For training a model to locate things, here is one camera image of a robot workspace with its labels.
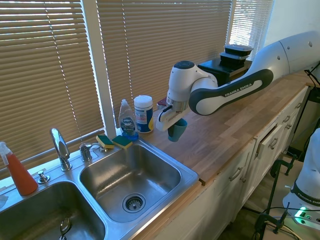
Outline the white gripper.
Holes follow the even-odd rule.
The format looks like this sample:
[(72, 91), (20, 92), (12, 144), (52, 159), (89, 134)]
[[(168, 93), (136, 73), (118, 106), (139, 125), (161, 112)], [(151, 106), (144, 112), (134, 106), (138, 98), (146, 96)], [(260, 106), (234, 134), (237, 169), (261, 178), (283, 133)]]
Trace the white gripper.
[(156, 121), (156, 128), (164, 132), (167, 130), (168, 136), (172, 138), (174, 136), (175, 127), (173, 126), (178, 120), (183, 118), (187, 114), (185, 109), (182, 112), (176, 112), (172, 108), (164, 108), (158, 115)]

